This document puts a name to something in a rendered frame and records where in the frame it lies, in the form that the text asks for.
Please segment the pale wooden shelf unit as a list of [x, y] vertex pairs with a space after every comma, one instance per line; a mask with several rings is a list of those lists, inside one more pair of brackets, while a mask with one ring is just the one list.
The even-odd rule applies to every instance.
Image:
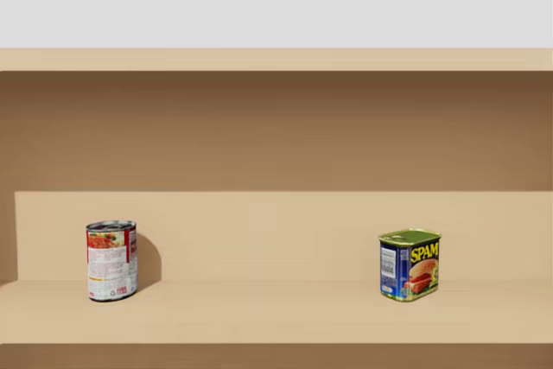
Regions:
[[0, 369], [103, 368], [553, 369], [553, 47], [0, 47]]

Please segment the green and blue rectangular can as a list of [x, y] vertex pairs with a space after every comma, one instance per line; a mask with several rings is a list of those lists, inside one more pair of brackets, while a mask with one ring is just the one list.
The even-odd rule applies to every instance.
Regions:
[[413, 302], [437, 291], [441, 238], [439, 232], [419, 228], [380, 235], [380, 293]]

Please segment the red and white can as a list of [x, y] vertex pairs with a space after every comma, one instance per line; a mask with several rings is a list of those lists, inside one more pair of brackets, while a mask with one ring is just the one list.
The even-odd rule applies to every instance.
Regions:
[[137, 224], [106, 220], [86, 226], [88, 295], [95, 302], [133, 296], [138, 286]]

